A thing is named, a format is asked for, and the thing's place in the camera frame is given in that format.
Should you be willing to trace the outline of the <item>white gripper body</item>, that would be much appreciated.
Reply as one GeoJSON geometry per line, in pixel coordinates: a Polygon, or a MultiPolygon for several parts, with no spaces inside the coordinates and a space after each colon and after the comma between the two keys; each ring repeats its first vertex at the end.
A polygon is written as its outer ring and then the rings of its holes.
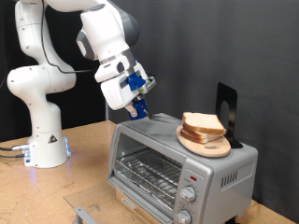
{"type": "Polygon", "coordinates": [[[137,95],[148,93],[156,85],[155,77],[149,77],[138,61],[129,63],[124,56],[102,64],[95,79],[113,110],[126,107],[137,95]]]}

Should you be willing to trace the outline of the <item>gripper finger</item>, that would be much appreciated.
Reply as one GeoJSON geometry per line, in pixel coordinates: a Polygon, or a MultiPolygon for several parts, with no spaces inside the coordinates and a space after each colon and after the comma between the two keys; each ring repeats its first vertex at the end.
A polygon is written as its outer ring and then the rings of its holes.
{"type": "Polygon", "coordinates": [[[135,118],[137,116],[137,112],[132,104],[128,104],[125,109],[129,112],[130,116],[132,118],[135,118]]]}

